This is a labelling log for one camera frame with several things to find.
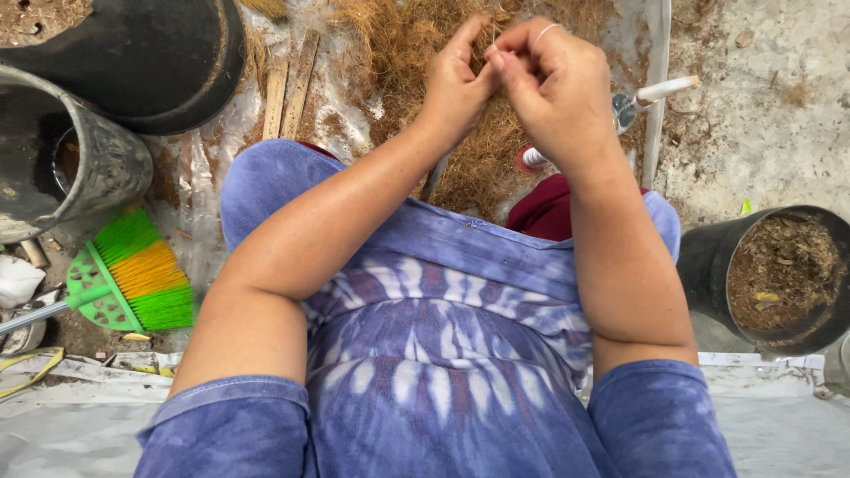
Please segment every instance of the bucket of sawdust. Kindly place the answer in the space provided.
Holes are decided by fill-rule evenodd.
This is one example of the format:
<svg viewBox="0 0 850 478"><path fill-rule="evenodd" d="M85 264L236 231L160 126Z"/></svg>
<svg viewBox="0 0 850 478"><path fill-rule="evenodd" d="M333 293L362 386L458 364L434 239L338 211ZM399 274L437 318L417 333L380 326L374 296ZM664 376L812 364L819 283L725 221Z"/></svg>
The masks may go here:
<svg viewBox="0 0 850 478"><path fill-rule="evenodd" d="M760 350L802 356L850 327L850 225L815 206L765 209L682 237L688 307Z"/></svg>
<svg viewBox="0 0 850 478"><path fill-rule="evenodd" d="M0 65L0 244L131 202L152 178L134 134L52 83Z"/></svg>

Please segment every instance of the broom handle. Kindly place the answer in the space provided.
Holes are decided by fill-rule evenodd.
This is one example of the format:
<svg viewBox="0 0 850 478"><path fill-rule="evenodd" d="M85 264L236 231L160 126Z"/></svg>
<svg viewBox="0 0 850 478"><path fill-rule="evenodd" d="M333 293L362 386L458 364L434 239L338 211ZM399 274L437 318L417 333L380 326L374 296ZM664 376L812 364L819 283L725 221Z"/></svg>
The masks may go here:
<svg viewBox="0 0 850 478"><path fill-rule="evenodd" d="M81 305L93 302L109 295L110 293L112 293L112 289L108 285L104 285L92 287L89 290L69 295L65 298L65 300L61 300L51 305L45 305L41 309L36 309L29 314L24 314L23 316L15 317L11 321L0 323L0 335L12 332L16 328L26 327L38 321L43 321L44 319L55 316L62 311L77 309Z"/></svg>
<svg viewBox="0 0 850 478"><path fill-rule="evenodd" d="M20 317L15 317L11 321L0 324L0 335L12 332L16 328L26 327L36 322L43 321L48 317L55 316L63 310L68 310L71 307L64 300L54 302L51 305L45 305L41 309L36 309L29 314L24 314Z"/></svg>

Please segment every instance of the hand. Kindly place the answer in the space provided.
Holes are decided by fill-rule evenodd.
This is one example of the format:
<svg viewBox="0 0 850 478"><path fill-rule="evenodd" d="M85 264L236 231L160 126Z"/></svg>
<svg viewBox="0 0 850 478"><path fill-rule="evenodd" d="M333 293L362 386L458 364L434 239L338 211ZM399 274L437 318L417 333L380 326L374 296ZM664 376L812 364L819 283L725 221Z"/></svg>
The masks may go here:
<svg viewBox="0 0 850 478"><path fill-rule="evenodd" d="M428 68L428 91L415 124L436 133L450 149L473 130L498 88L492 65L485 65L477 77L469 67L473 43L487 22L481 15L467 20Z"/></svg>
<svg viewBox="0 0 850 478"><path fill-rule="evenodd" d="M552 24L544 17L525 21L484 56L534 146L572 179L598 158L621 156L622 149L605 53Z"/></svg>

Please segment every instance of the broom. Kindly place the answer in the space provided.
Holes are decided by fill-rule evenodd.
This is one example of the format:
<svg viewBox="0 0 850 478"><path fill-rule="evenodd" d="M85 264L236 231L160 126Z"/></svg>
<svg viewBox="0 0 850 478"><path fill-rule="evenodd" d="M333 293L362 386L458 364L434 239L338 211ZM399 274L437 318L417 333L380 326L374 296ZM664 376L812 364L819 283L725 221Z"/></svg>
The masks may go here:
<svg viewBox="0 0 850 478"><path fill-rule="evenodd" d="M145 211L118 213L71 261L68 297L0 324L0 335L78 309L113 330L162 330L193 322L189 280Z"/></svg>

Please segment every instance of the ring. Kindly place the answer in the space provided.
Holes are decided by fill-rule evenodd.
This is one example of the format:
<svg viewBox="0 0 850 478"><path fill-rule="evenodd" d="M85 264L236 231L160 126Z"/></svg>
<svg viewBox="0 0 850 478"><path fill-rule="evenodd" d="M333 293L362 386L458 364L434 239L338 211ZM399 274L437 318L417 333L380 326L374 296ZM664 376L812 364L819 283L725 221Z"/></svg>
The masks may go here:
<svg viewBox="0 0 850 478"><path fill-rule="evenodd" d="M537 39L531 45L531 51L530 51L531 54L534 54L534 47L537 46L537 42L540 41L540 37L543 36L543 33L546 33L547 31L549 31L549 29L552 28L553 26L561 26L561 24L560 23L553 23L550 26L547 26L546 28L544 28L543 31L540 32L540 35L537 35Z"/></svg>

